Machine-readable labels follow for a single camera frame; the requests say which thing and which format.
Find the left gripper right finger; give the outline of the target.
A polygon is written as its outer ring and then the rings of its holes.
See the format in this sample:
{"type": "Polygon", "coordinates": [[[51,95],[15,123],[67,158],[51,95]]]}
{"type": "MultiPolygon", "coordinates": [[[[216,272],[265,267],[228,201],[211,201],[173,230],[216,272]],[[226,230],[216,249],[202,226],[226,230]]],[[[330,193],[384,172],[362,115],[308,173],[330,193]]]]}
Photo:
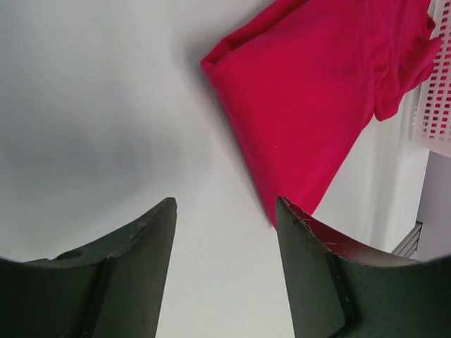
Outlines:
{"type": "Polygon", "coordinates": [[[420,262],[334,230],[285,197],[276,231],[296,337],[449,337],[450,258],[420,262]]]}

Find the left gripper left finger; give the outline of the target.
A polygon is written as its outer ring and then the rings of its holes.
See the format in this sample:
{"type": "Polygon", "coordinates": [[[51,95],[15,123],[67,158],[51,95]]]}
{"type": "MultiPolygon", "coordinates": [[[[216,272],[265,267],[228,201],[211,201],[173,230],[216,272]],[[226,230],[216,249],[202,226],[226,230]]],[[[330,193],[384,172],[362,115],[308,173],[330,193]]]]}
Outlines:
{"type": "Polygon", "coordinates": [[[54,259],[1,261],[2,337],[154,337],[176,225],[166,198],[54,259]]]}

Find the red t shirt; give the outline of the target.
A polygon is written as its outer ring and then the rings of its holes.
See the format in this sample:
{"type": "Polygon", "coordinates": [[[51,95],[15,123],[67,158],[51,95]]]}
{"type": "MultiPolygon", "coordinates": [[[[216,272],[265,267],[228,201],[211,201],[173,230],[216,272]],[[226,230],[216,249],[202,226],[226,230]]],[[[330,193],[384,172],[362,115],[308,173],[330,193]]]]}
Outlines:
{"type": "Polygon", "coordinates": [[[320,204],[363,129],[432,73],[428,1],[274,1],[200,66],[271,222],[287,197],[320,204]]]}

